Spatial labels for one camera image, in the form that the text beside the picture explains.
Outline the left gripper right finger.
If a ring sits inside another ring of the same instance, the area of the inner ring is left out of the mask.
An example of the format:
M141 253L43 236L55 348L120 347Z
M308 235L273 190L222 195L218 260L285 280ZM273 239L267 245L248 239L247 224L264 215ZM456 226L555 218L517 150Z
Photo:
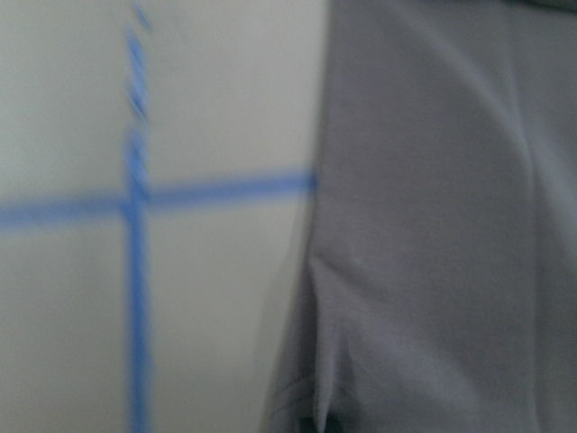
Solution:
M334 414L328 414L326 418L325 433L343 433L342 425Z

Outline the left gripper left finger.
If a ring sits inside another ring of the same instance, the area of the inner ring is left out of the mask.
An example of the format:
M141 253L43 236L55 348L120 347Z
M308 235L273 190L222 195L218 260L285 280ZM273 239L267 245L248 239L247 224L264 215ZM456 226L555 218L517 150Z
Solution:
M312 418L298 420L297 433L316 433L316 425Z

